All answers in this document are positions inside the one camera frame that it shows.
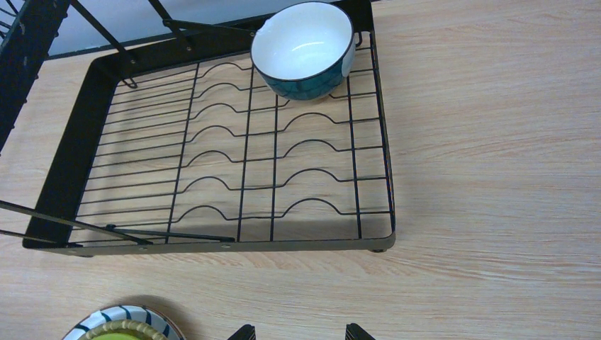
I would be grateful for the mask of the teal patterned white bowl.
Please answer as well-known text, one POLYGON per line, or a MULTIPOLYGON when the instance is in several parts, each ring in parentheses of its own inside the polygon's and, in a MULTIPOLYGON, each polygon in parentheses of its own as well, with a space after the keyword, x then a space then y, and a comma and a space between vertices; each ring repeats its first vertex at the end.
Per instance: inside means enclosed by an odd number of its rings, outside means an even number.
POLYGON ((267 19, 254 35, 250 57, 275 94, 310 101, 329 95, 349 76, 354 36, 352 20, 340 7, 307 1, 267 19))

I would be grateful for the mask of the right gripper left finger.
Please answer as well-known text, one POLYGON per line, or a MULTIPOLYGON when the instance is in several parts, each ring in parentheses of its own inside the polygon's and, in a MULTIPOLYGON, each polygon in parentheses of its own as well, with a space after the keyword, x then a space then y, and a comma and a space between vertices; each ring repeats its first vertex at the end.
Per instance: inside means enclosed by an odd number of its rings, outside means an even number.
POLYGON ((240 327, 228 340, 255 340, 256 330, 251 324, 245 324, 240 327))

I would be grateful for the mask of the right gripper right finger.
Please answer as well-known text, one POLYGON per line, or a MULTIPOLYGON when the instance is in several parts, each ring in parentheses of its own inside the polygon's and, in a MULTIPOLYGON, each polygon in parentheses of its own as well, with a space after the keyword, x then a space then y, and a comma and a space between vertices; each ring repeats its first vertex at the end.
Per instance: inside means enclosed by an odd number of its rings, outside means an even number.
POLYGON ((345 329, 345 340, 375 340, 366 330, 356 323, 350 323, 345 329))

